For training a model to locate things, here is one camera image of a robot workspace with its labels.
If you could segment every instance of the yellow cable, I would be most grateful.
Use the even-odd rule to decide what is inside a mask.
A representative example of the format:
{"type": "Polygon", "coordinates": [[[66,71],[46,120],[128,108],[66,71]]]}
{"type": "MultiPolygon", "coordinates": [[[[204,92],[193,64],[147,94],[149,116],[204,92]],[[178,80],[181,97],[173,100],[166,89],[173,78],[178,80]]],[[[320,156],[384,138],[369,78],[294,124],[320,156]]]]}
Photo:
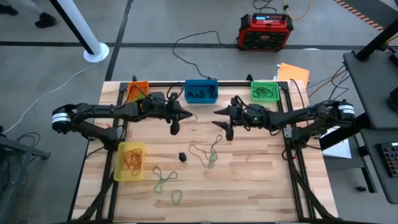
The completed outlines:
{"type": "Polygon", "coordinates": [[[398,35],[396,35],[395,37],[391,37],[391,39],[387,40],[386,44],[388,44],[389,42],[395,40],[398,37],[398,35]]]}
{"type": "Polygon", "coordinates": [[[310,0],[310,4],[308,4],[307,10],[304,12],[304,15],[302,15],[299,18],[293,18],[293,16],[289,12],[289,9],[286,9],[286,12],[290,16],[290,18],[292,18],[292,20],[301,20],[301,19],[304,18],[305,15],[307,15],[308,11],[310,10],[311,4],[312,4],[312,0],[310,0]]]}
{"type": "Polygon", "coordinates": [[[314,90],[308,97],[311,97],[314,93],[316,93],[318,90],[320,90],[322,87],[324,87],[326,84],[330,83],[332,80],[334,80],[335,78],[339,77],[340,75],[342,75],[344,72],[347,72],[347,70],[343,70],[340,73],[336,74],[334,78],[332,78],[331,80],[325,82],[324,84],[320,85],[316,90],[314,90]]]}

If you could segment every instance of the wooden tabletop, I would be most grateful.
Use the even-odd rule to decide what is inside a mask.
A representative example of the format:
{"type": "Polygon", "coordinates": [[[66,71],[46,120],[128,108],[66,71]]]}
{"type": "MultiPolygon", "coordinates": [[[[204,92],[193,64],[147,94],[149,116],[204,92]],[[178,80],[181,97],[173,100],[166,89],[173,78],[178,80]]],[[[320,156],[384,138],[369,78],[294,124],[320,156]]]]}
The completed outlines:
{"type": "MultiPolygon", "coordinates": [[[[302,108],[295,85],[289,83],[294,109],[302,108]]],[[[99,103],[116,104],[120,82],[105,82],[99,103]]],[[[305,105],[307,93],[298,82],[305,105]]],[[[167,87],[150,87],[150,91],[167,91],[167,87]]],[[[225,131],[211,121],[227,121],[227,116],[213,113],[229,105],[231,97],[239,95],[246,103],[251,102],[249,87],[219,87],[215,104],[188,104],[183,95],[178,99],[181,106],[198,116],[180,122],[180,132],[170,135],[170,125],[164,120],[145,119],[129,123],[126,141],[144,142],[146,159],[144,180],[120,182],[114,213],[114,222],[274,222],[297,221],[292,184],[287,161],[282,159],[284,139],[282,133],[271,136],[268,131],[244,128],[234,129],[234,140],[225,140],[225,131]],[[190,144],[210,152],[216,136],[223,139],[215,146],[218,160],[214,168],[204,167],[199,158],[188,151],[190,144]],[[178,154],[187,155],[181,163],[178,154]],[[159,166],[163,176],[176,171],[178,178],[168,180],[161,194],[154,192],[159,178],[152,169],[159,166]],[[179,205],[172,202],[170,193],[181,190],[179,205]]],[[[285,96],[280,96],[285,105],[285,96]]],[[[276,103],[264,105],[277,111],[276,103]]],[[[112,119],[96,119],[95,124],[106,127],[112,119]]],[[[309,144],[318,146],[316,140],[309,144]]],[[[91,142],[88,153],[101,147],[99,141],[91,142]]],[[[318,149],[303,150],[310,187],[319,201],[337,216],[328,174],[322,152],[318,149]]],[[[106,151],[92,154],[85,161],[72,218],[84,213],[101,188],[106,151]]],[[[300,191],[305,214],[308,214],[304,194],[300,191]]],[[[110,191],[105,203],[108,213],[110,191]]]]}

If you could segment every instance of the white cable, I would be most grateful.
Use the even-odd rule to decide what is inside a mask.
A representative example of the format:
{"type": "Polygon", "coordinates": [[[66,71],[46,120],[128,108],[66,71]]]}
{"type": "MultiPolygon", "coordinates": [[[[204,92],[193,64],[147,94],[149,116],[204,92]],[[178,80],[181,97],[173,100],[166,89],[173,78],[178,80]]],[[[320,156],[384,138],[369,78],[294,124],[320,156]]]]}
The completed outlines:
{"type": "Polygon", "coordinates": [[[81,73],[83,73],[83,72],[85,72],[85,71],[87,71],[87,70],[89,70],[89,69],[91,69],[91,68],[94,68],[94,67],[97,66],[97,64],[99,64],[99,63],[100,63],[100,62],[97,62],[97,63],[95,63],[95,65],[93,65],[93,66],[91,66],[91,67],[88,67],[88,68],[86,68],[86,69],[83,69],[82,71],[80,71],[80,72],[74,74],[72,77],[70,77],[70,78],[68,79],[68,81],[66,81],[66,82],[65,82],[64,84],[62,84],[60,87],[58,87],[58,88],[56,88],[56,89],[54,89],[54,90],[52,90],[52,91],[50,91],[50,92],[48,92],[48,93],[42,95],[41,97],[39,97],[36,101],[34,101],[34,102],[32,103],[32,105],[31,105],[30,107],[28,107],[28,108],[25,110],[25,112],[22,114],[22,116],[21,116],[21,118],[19,119],[19,121],[18,121],[17,123],[13,124],[9,129],[5,130],[5,131],[3,132],[3,134],[6,134],[6,133],[9,132],[12,128],[14,128],[15,126],[17,126],[17,125],[22,121],[22,119],[24,118],[25,114],[26,114],[37,102],[39,102],[43,97],[45,97],[45,96],[47,96],[47,95],[49,95],[49,94],[51,94],[51,93],[53,93],[53,92],[55,92],[55,91],[61,89],[61,88],[64,87],[66,84],[68,84],[68,82],[70,82],[70,80],[72,80],[73,78],[75,78],[77,75],[79,75],[79,74],[81,74],[81,73]]]}

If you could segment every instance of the red power station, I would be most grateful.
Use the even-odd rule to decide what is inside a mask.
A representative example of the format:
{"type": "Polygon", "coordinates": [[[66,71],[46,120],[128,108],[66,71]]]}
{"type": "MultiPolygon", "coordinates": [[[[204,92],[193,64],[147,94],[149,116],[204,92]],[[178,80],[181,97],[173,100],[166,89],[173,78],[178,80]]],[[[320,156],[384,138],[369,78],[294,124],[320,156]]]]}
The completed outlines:
{"type": "Polygon", "coordinates": [[[277,52],[285,47],[292,30],[292,18],[286,14],[246,14],[241,18],[237,48],[277,52]]]}

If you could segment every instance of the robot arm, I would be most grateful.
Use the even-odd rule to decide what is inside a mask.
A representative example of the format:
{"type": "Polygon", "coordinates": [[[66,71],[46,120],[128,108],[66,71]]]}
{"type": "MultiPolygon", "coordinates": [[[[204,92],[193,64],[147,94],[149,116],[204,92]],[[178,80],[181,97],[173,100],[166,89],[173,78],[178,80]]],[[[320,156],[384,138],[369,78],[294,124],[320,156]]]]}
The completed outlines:
{"type": "Polygon", "coordinates": [[[315,120],[304,128],[287,129],[287,135],[301,146],[305,146],[310,136],[326,133],[328,128],[334,126],[345,128],[353,125],[355,121],[354,108],[345,101],[324,101],[304,109],[283,113],[267,110],[259,104],[246,105],[239,96],[235,96],[231,99],[231,105],[214,113],[229,116],[229,123],[213,121],[213,124],[226,131],[228,141],[233,140],[233,126],[243,126],[248,131],[250,128],[276,131],[285,128],[287,124],[315,120]]]}
{"type": "Polygon", "coordinates": [[[100,139],[105,149],[114,148],[118,144],[118,132],[114,128],[101,128],[85,121],[88,118],[119,118],[129,122],[139,122],[145,118],[165,119],[172,123],[170,133],[176,135],[180,131],[179,121],[192,116],[177,101],[177,94],[172,93],[171,100],[166,100],[162,92],[154,92],[134,103],[114,105],[89,105],[80,103],[68,104],[52,112],[52,128],[58,133],[66,134],[77,131],[85,138],[100,139]]]}

